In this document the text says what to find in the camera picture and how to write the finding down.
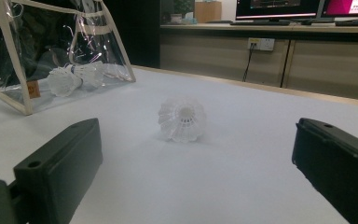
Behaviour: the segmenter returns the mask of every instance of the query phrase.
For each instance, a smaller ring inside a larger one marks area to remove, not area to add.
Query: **transparent plastic box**
[[[0,0],[0,98],[25,115],[134,82],[102,0]]]

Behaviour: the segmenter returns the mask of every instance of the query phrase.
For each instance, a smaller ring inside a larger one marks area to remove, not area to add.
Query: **white shuttlecock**
[[[162,132],[175,142],[195,141],[204,132],[206,114],[195,99],[168,99],[158,115]]]
[[[54,68],[48,75],[48,86],[56,96],[69,96],[82,82],[80,77],[62,67]]]
[[[107,77],[116,77],[120,80],[131,81],[129,71],[124,65],[119,65],[116,63],[104,63],[101,66],[102,73]]]
[[[83,65],[69,64],[65,66],[65,69],[83,79],[85,83],[89,83],[91,86],[98,88],[103,85],[102,66],[102,62],[87,63]]]

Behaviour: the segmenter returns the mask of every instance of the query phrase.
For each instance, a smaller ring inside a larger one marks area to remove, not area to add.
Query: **power cord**
[[[248,76],[249,64],[251,63],[252,53],[253,53],[253,51],[254,51],[254,49],[255,49],[255,45],[256,45],[256,43],[251,43],[251,47],[249,48],[248,65],[246,66],[245,73],[243,74],[242,82],[245,82],[245,81],[246,81],[246,78],[247,78],[247,76]]]

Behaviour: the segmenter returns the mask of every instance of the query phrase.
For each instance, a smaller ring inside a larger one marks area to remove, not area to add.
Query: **white table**
[[[358,101],[134,71],[136,83],[28,117],[0,101],[0,179],[13,181],[12,167],[67,126],[98,118],[104,163],[73,224],[347,223],[291,156],[300,118],[358,137]],[[165,140],[158,125],[160,105],[182,95],[208,116],[187,144]]]

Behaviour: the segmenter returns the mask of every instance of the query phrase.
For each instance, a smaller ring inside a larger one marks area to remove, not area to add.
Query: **monitor screen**
[[[358,0],[325,0],[323,16],[358,17]]]
[[[236,21],[315,18],[318,0],[237,0]]]

